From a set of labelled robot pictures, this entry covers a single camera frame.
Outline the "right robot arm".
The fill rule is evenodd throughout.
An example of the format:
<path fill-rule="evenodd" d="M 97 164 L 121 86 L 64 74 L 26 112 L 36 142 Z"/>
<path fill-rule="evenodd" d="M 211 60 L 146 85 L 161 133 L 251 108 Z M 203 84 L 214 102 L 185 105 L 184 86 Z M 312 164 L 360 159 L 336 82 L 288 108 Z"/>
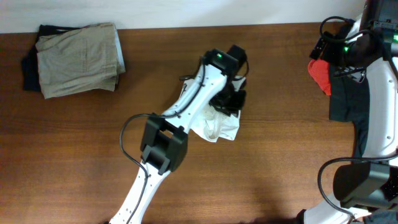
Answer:
<path fill-rule="evenodd" d="M 333 191 L 297 223 L 351 223 L 397 210 L 397 2 L 366 1 L 358 20 L 325 30 L 310 58 L 328 64 L 330 119 L 354 124 L 355 150 L 338 158 Z"/>

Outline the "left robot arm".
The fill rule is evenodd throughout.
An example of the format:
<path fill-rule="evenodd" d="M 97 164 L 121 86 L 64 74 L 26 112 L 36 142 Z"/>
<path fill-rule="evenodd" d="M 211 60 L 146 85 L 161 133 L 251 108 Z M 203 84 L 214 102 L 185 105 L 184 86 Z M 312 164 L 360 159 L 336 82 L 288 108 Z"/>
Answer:
<path fill-rule="evenodd" d="M 237 45 L 227 52 L 209 50 L 201 57 L 196 74 L 181 77 L 180 97 L 168 110 L 143 115 L 147 121 L 141 159 L 135 161 L 139 171 L 110 224 L 142 222 L 163 180 L 184 160 L 191 129 L 210 142 L 235 138 L 246 98 L 246 77 L 238 73 L 247 65 L 246 52 Z"/>

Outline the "white robot print t-shirt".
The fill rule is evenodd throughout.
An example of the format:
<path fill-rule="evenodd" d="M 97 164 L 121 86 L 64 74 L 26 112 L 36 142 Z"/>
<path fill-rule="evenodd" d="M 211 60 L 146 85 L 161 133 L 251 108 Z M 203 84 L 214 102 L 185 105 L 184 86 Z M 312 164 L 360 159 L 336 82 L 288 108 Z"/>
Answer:
<path fill-rule="evenodd" d="M 178 106 L 177 126 L 183 126 L 186 133 L 193 130 L 209 142 L 217 142 L 218 138 L 234 140 L 239 129 L 240 112 L 227 116 L 209 105 L 226 85 L 226 78 L 185 76 L 180 79 L 184 83 L 175 103 Z"/>

